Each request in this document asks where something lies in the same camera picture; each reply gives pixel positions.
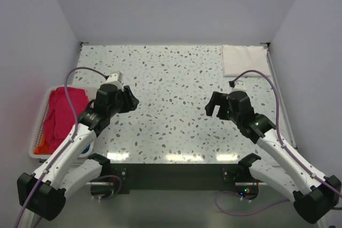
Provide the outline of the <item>pink t shirt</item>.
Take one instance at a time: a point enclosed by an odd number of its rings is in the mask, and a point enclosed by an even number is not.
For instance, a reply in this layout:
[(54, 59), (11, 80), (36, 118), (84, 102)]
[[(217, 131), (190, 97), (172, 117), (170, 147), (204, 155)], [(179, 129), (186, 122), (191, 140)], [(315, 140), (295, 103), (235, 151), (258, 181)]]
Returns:
[[(68, 87), (76, 115), (85, 110), (89, 99), (83, 89)], [(65, 89), (58, 87), (49, 95), (49, 111), (43, 123), (43, 135), (48, 153), (52, 154), (67, 137), (75, 124), (72, 109), (67, 100)]]

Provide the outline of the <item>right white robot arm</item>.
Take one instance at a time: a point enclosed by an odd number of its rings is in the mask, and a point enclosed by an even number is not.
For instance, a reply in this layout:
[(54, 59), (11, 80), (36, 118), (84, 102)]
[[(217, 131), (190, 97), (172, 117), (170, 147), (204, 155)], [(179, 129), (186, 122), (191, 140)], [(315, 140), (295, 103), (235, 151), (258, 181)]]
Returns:
[(213, 92), (205, 106), (206, 115), (231, 121), (240, 133), (267, 152), (282, 168), (268, 167), (256, 154), (240, 160), (238, 175), (249, 182), (253, 178), (265, 182), (293, 203), (296, 212), (310, 224), (317, 223), (331, 211), (341, 197), (341, 181), (328, 177), (300, 155), (278, 132), (265, 115), (256, 113), (246, 92), (229, 94)]

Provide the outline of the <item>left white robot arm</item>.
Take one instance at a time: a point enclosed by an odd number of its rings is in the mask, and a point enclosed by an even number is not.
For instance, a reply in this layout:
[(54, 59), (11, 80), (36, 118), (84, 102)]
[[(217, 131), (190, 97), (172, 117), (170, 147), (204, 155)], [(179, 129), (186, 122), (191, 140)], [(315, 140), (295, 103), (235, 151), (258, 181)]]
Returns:
[(18, 178), (20, 213), (28, 209), (51, 221), (61, 213), (67, 199), (87, 182), (107, 180), (111, 174), (110, 161), (99, 154), (90, 155), (73, 171), (70, 167), (110, 124), (113, 116), (134, 111), (138, 104), (129, 86), (101, 85), (96, 98), (81, 112), (55, 152), (32, 174), (24, 172)]

